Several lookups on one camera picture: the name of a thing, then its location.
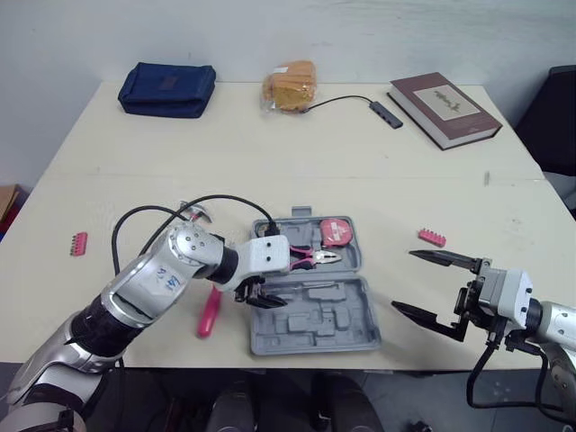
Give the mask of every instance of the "plastic bag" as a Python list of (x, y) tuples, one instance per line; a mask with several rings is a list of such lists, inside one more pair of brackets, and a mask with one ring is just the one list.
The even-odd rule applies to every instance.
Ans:
[(309, 60), (283, 63), (262, 83), (266, 110), (301, 111), (314, 100), (315, 93), (316, 67)]

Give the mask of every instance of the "toolbox compartment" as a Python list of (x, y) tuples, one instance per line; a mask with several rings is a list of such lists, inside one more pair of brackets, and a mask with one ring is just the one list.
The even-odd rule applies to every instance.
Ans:
[[(341, 261), (266, 278), (263, 291), (288, 304), (274, 309), (252, 308), (252, 352), (272, 356), (377, 349), (382, 337), (368, 282), (356, 274), (362, 255), (352, 220), (347, 216), (312, 217), (310, 207), (293, 208), (292, 215), (276, 220), (292, 246), (320, 249), (320, 222), (325, 219), (346, 221), (353, 237), (343, 247), (326, 248), (340, 254)], [(266, 226), (266, 220), (255, 221), (252, 237), (261, 235)]]

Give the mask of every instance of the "brown hardcover book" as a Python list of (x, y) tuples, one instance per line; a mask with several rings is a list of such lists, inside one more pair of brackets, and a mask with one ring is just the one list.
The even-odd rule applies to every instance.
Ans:
[(491, 138), (502, 125), (441, 74), (391, 81), (389, 96), (442, 149)]

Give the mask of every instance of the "pliers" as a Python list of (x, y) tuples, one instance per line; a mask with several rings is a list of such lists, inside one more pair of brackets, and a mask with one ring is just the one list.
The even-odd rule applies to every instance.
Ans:
[(300, 258), (290, 264), (290, 270), (311, 270), (316, 264), (335, 263), (342, 259), (342, 256), (328, 250), (314, 250), (310, 246), (290, 246), (290, 255)]

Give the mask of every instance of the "pink pliers handle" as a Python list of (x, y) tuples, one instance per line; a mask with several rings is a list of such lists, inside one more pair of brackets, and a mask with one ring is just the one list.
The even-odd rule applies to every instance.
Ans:
[(312, 257), (314, 249), (310, 246), (290, 246), (290, 254), (300, 257), (298, 261), (290, 264), (290, 270), (311, 270), (316, 265), (316, 260)]

